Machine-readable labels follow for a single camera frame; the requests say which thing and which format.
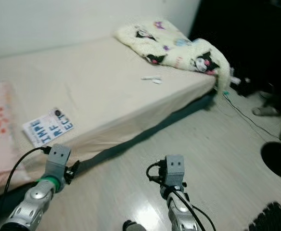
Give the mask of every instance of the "beige bed sheet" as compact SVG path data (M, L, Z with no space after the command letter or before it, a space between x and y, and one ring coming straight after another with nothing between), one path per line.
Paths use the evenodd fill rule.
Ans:
M158 76L158 85L141 77ZM14 137L20 156L33 146L21 125L58 107L74 129L49 143L72 149L69 163L87 160L157 125L210 91L215 78L153 66L114 38L0 59L0 81L15 93ZM24 160L38 178L46 156Z

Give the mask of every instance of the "bed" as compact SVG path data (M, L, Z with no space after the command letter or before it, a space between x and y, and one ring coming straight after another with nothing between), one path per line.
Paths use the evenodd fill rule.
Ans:
M142 77L160 77L162 84ZM33 147L22 124L58 107L74 129L48 145L70 146L69 164L80 160L81 173L208 105L216 80L149 64L116 39L103 38L2 58L0 81L12 85L13 137L20 156ZM45 158L36 154L24 161L32 180L42 175ZM10 192L7 211L28 187Z

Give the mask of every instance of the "bed frame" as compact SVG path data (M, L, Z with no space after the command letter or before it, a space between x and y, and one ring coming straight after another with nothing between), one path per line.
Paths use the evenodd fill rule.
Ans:
M169 125L176 123L177 121L193 114L194 112L197 112L198 110L206 108L212 102L215 95L216 95L216 91L211 90L209 93L207 93L203 97L191 102L184 108L182 108L176 112L173 112L172 114L170 114L166 119L164 119L161 123L159 123L155 127L142 132L141 134L139 134L138 136L134 137L133 139L131 139L127 142L124 142L115 147L112 147L112 148L109 148L109 149L106 149L106 150L100 152L99 154L94 156L92 159L81 162L80 166L78 168L78 171L77 171L77 176L82 173L87 172L89 169L100 164L103 161L106 161L117 155L122 154L124 151L131 148L135 144L148 139L149 137L156 134L158 131L168 127ZM23 186L20 186L14 190L11 190L10 192L8 192L7 197L5 199L5 204L4 204L2 213L3 214L11 213L12 210L23 200L26 191L29 188L31 188L33 186L33 184L35 184L35 183L34 182L28 183L28 184L25 184Z

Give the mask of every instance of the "small white object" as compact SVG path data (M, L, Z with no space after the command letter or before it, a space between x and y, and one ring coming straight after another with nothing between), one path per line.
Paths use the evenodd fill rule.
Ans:
M230 68L230 76L233 77L235 73L235 69L233 67Z
M239 85L241 83L241 79L237 78L237 77L231 77L231 82Z
M157 77L157 76L145 76L141 78L142 80L154 80L154 79L158 79L161 80L161 77Z
M153 83L156 83L156 84L161 84L162 81L160 79L154 79L152 80Z

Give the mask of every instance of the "dark furniture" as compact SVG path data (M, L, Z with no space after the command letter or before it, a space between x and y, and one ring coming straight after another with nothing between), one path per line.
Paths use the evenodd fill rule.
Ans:
M196 38L216 46L236 77L251 80L239 94L272 90L268 82L281 91L281 0L202 0L189 35Z

